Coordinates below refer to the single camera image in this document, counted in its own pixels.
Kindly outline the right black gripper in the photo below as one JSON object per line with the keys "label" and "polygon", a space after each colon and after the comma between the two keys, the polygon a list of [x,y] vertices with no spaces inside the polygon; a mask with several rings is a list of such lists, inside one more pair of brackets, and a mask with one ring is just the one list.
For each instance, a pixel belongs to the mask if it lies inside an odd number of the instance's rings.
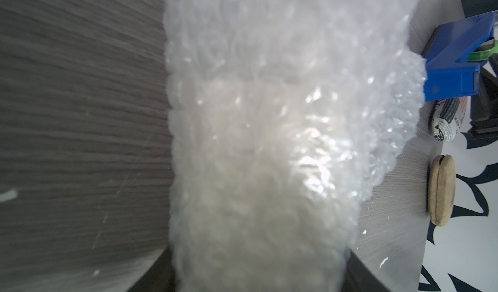
{"label": "right black gripper", "polygon": [[485,67],[480,70],[479,93],[471,99],[469,135],[476,140],[497,137],[497,53],[492,54],[489,63],[493,75]]}

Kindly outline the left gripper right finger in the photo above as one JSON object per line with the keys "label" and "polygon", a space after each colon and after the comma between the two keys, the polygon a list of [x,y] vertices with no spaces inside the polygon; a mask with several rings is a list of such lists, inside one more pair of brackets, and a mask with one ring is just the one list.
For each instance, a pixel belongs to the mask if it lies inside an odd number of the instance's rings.
{"label": "left gripper right finger", "polygon": [[353,250],[346,265],[342,292],[389,292],[364,265]]}

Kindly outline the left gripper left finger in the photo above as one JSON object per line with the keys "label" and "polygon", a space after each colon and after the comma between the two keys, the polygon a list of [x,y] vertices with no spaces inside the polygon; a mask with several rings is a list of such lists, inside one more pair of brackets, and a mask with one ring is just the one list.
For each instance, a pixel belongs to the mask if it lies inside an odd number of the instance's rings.
{"label": "left gripper left finger", "polygon": [[172,252],[166,247],[151,268],[127,292],[174,292],[175,270]]}

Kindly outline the clear bubble wrap sheet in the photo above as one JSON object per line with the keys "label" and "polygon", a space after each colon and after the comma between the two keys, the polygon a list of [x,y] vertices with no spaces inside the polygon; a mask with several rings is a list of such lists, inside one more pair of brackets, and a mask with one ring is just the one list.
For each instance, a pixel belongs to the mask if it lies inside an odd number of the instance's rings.
{"label": "clear bubble wrap sheet", "polygon": [[178,291],[340,291],[416,135],[419,0],[165,0]]}

